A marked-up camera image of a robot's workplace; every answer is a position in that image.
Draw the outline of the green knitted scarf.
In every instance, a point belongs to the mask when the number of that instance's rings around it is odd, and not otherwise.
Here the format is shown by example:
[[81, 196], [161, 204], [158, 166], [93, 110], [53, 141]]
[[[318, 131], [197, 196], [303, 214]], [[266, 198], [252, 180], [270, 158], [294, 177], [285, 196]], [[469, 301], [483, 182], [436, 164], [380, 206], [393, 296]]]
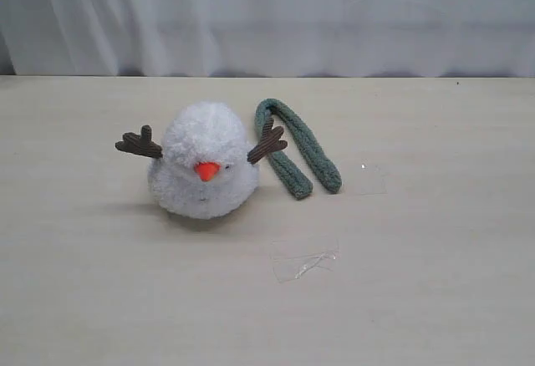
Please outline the green knitted scarf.
[[256, 108], [254, 126], [257, 144], [247, 154], [249, 163], [256, 165], [267, 158], [291, 196], [297, 200], [309, 197], [313, 192], [313, 182], [284, 153], [288, 142], [283, 139], [283, 133], [289, 131], [318, 182], [328, 193], [339, 193], [343, 182], [337, 166], [326, 156], [313, 131], [283, 101], [275, 98], [261, 101]]

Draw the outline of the white fluffy snowman toy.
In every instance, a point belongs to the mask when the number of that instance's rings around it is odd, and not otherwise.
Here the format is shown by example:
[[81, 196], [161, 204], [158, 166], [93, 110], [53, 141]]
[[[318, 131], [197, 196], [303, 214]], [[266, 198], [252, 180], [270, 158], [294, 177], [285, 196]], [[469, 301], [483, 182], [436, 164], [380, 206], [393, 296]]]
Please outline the white fluffy snowman toy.
[[147, 183], [158, 206], [178, 216], [210, 220], [235, 211], [252, 196], [259, 186], [260, 160], [288, 146], [283, 132], [267, 119], [251, 143], [227, 104], [207, 101], [180, 111], [160, 142], [143, 125], [138, 132], [122, 134], [115, 148], [150, 160]]

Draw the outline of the clear tape piece near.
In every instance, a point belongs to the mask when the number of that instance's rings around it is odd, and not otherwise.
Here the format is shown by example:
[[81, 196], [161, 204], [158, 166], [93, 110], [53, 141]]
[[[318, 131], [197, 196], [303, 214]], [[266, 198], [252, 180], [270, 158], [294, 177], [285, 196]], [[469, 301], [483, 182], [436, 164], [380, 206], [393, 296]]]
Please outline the clear tape piece near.
[[278, 282], [291, 282], [311, 271], [333, 271], [339, 258], [339, 241], [327, 236], [274, 241], [269, 255]]

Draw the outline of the clear tape piece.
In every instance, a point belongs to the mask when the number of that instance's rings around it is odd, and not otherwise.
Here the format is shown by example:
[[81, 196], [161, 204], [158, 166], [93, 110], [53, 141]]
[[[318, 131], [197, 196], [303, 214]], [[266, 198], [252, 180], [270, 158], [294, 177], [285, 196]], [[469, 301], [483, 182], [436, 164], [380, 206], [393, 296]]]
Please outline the clear tape piece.
[[344, 193], [353, 196], [381, 195], [387, 192], [385, 173], [372, 163], [358, 162], [344, 176]]
[[339, 241], [327, 236], [274, 241], [269, 255], [278, 282], [291, 282], [311, 271], [333, 271], [339, 258]]

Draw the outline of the clear tape piece far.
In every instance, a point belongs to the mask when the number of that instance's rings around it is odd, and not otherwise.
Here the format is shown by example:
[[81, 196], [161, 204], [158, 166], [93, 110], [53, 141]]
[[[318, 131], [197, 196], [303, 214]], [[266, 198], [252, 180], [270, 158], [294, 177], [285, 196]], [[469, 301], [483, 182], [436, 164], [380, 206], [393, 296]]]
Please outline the clear tape piece far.
[[358, 162], [344, 176], [344, 193], [353, 196], [381, 195], [387, 192], [385, 173], [372, 163]]

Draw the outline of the white backdrop curtain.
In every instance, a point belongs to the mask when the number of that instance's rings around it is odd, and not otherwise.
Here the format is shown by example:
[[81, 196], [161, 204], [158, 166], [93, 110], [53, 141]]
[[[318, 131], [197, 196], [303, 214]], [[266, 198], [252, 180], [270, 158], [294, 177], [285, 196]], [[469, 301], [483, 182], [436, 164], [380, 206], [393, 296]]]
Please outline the white backdrop curtain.
[[534, 74], [534, 0], [1, 0], [18, 75]]

